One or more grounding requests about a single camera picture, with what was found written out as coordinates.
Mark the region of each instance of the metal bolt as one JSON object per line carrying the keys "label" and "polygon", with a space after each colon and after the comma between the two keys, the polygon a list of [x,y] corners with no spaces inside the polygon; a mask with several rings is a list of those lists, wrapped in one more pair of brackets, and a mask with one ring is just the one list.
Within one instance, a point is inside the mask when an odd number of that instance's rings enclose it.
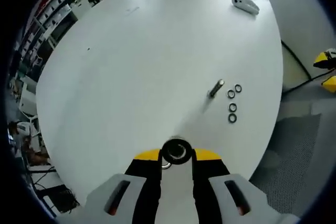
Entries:
{"label": "metal bolt", "polygon": [[220,79],[217,81],[216,85],[211,89],[211,91],[208,93],[209,98],[214,98],[218,90],[224,85],[224,81]]}

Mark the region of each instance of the white wall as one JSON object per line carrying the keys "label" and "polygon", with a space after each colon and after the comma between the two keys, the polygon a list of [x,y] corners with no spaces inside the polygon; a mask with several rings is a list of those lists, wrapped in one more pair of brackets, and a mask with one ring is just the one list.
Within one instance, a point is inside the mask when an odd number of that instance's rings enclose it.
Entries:
{"label": "white wall", "polygon": [[318,0],[270,0],[281,39],[292,49],[312,76],[323,73],[313,67],[316,56],[336,47],[336,35]]}

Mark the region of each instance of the white table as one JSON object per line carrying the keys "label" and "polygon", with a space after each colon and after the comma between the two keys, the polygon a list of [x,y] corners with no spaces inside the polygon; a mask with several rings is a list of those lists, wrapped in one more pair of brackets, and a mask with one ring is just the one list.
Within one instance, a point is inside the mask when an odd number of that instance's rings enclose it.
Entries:
{"label": "white table", "polygon": [[[231,0],[103,0],[72,26],[41,74],[37,112],[51,160],[81,204],[177,134],[250,178],[282,88],[276,19],[268,0],[256,4],[253,17]],[[205,105],[219,79],[224,87]],[[229,124],[225,93],[236,83],[243,91]]]}

